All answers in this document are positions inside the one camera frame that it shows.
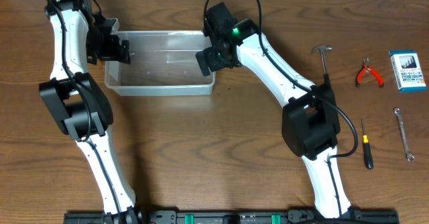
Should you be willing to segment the small black-handled hammer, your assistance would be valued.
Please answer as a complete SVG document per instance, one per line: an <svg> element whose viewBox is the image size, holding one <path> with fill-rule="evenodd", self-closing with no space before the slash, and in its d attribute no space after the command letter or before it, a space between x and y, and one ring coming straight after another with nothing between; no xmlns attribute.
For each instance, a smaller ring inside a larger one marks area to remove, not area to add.
<svg viewBox="0 0 429 224"><path fill-rule="evenodd" d="M311 53L319 52L322 60L323 65L323 72L324 72L324 83L330 87L330 78L326 66L326 53L330 52L332 50L332 46L329 45L318 45L313 47Z"/></svg>

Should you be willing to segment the clear plastic container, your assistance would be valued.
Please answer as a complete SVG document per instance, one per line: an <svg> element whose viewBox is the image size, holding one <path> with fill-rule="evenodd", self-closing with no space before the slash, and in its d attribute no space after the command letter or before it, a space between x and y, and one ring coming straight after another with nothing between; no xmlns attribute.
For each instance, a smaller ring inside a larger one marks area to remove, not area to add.
<svg viewBox="0 0 429 224"><path fill-rule="evenodd" d="M216 74L203 76L195 54L210 46L200 31L121 31L131 63L105 63L105 85L120 96L211 95Z"/></svg>

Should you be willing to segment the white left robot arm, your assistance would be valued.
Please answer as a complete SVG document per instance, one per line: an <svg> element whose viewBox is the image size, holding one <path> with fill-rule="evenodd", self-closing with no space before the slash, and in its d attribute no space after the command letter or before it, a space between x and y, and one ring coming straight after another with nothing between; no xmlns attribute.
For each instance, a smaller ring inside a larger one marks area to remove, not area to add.
<svg viewBox="0 0 429 224"><path fill-rule="evenodd" d="M111 138L113 109L88 71L89 64L130 64L130 42L117 34L119 21L94 12L95 0L46 0L54 30L54 65L40 96L60 131L84 154L103 199L102 213L69 213L65 223L145 223Z"/></svg>

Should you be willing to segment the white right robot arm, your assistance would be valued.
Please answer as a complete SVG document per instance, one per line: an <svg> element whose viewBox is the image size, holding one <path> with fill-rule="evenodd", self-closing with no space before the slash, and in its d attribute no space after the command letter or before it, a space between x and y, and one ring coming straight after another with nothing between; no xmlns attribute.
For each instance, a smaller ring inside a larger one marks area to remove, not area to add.
<svg viewBox="0 0 429 224"><path fill-rule="evenodd" d="M330 85L317 86L297 73L255 22L238 21L224 3L207 9L203 22L202 32L210 46L196 53L202 75L244 66L260 79L282 108L282 137L304 161L316 210L325 218L343 217L351 204L334 158L340 126Z"/></svg>

